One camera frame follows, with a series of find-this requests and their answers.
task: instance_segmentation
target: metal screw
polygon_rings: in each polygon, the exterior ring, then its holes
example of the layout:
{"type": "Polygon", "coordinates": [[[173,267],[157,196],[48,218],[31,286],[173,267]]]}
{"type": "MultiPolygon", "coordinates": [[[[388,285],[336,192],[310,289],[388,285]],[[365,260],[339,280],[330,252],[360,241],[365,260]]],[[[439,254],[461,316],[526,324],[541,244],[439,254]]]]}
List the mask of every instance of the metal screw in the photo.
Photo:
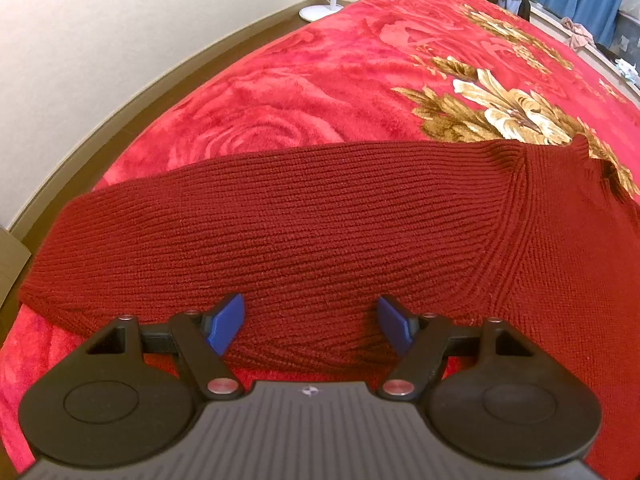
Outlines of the metal screw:
{"type": "Polygon", "coordinates": [[[394,397],[404,397],[409,395],[415,390],[409,381],[402,379],[391,379],[382,385],[382,390],[387,394],[394,397]]]}
{"type": "Polygon", "coordinates": [[[236,391],[239,386],[238,381],[226,377],[218,377],[209,381],[207,389],[212,394],[228,395],[236,391]]]}

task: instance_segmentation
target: red sweater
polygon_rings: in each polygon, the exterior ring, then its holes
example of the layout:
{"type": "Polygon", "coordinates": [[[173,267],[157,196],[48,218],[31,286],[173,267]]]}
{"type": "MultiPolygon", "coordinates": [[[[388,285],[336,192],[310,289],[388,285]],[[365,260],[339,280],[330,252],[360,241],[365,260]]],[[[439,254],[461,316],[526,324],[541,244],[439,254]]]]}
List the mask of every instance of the red sweater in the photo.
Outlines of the red sweater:
{"type": "Polygon", "coordinates": [[[604,409],[589,462],[640,473],[640,215],[608,162],[568,148],[364,142],[228,156],[96,191],[61,213],[21,300],[89,335],[242,292],[235,369],[376,380],[373,301],[508,320],[604,409]]]}

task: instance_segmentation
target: standing fan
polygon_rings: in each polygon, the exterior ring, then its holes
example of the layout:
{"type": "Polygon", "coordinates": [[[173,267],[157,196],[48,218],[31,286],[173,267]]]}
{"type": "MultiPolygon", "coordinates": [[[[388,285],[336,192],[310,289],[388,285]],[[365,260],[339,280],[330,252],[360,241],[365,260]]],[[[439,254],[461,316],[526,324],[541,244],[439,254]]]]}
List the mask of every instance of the standing fan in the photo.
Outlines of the standing fan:
{"type": "Polygon", "coordinates": [[[331,0],[329,5],[314,5],[305,7],[300,10],[300,18],[306,22],[314,22],[330,14],[335,14],[342,9],[342,6],[338,5],[338,0],[331,0]]]}

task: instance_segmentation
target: ribbed knit fabric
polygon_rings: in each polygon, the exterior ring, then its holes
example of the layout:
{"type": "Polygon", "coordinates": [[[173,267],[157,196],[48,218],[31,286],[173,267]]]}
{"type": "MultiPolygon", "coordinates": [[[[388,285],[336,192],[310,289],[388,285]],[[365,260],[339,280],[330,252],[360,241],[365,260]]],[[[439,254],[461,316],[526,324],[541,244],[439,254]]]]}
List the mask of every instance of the ribbed knit fabric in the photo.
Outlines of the ribbed knit fabric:
{"type": "Polygon", "coordinates": [[[504,318],[604,407],[590,457],[640,472],[639,208],[608,162],[567,148],[364,142],[227,156],[82,196],[21,290],[89,335],[242,292],[228,363],[375,380],[395,356],[374,300],[504,318]]]}

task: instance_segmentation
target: baseboard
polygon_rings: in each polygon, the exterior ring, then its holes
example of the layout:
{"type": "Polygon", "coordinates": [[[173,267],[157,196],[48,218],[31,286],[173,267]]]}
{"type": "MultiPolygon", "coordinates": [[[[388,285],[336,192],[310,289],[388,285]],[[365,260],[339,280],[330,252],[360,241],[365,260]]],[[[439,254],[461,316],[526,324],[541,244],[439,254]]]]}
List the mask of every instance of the baseboard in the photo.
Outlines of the baseboard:
{"type": "Polygon", "coordinates": [[[0,227],[0,305],[4,303],[30,256],[24,245],[0,227]]]}
{"type": "Polygon", "coordinates": [[[297,15],[302,7],[322,4],[324,0],[307,0],[287,9],[267,16],[258,22],[239,30],[222,40],[200,51],[187,61],[169,70],[166,74],[143,89],[131,101],[107,118],[55,169],[51,176],[25,205],[17,219],[9,227],[10,233],[18,240],[23,240],[29,229],[35,224],[52,200],[60,193],[69,180],[118,133],[129,121],[136,117],[160,96],[165,94],[180,81],[191,75],[209,61],[227,52],[243,41],[275,25],[297,15]]]}

